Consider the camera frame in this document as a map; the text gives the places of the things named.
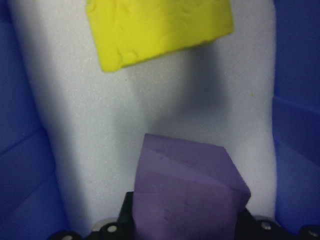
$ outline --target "purple foam cube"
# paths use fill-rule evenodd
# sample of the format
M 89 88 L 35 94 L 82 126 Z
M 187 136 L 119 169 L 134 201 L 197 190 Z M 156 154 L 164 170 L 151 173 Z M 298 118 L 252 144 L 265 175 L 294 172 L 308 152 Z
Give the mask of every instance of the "purple foam cube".
M 146 134 L 133 195 L 135 240 L 233 240 L 250 195 L 223 147 Z

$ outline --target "blue container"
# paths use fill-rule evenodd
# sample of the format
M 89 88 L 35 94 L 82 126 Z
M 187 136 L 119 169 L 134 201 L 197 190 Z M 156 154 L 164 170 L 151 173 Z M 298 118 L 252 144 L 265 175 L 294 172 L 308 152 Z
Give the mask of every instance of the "blue container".
M 275 0 L 276 218 L 320 224 L 320 1 Z
M 0 239 L 68 229 L 55 161 L 30 91 L 8 6 L 0 1 Z
M 320 224 L 320 1 L 274 4 L 276 218 L 296 233 Z M 5 0 L 0 53 L 0 239 L 43 240 L 69 225 Z

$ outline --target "white foam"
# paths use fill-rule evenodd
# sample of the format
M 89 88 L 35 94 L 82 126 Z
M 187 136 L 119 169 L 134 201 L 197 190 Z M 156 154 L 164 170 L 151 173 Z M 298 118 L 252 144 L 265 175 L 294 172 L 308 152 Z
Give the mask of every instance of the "white foam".
M 273 217 L 275 10 L 232 0 L 235 32 L 115 73 L 100 70 L 86 1 L 9 1 L 72 229 L 118 215 L 145 133 L 224 146 Z

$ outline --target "blue plastic bin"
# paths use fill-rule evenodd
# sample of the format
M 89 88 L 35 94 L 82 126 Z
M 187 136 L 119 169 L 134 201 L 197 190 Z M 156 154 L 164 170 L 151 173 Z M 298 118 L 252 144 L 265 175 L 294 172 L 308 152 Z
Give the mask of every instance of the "blue plastic bin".
M 320 224 L 320 1 L 274 4 L 276 219 L 296 233 Z M 5 0 L 0 53 L 0 239 L 43 240 L 69 225 Z

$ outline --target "yellow block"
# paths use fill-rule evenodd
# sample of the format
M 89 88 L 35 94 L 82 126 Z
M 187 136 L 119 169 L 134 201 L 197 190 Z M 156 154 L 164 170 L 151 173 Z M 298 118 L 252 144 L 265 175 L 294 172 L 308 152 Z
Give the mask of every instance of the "yellow block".
M 229 0 L 87 0 L 103 71 L 208 43 L 233 31 Z

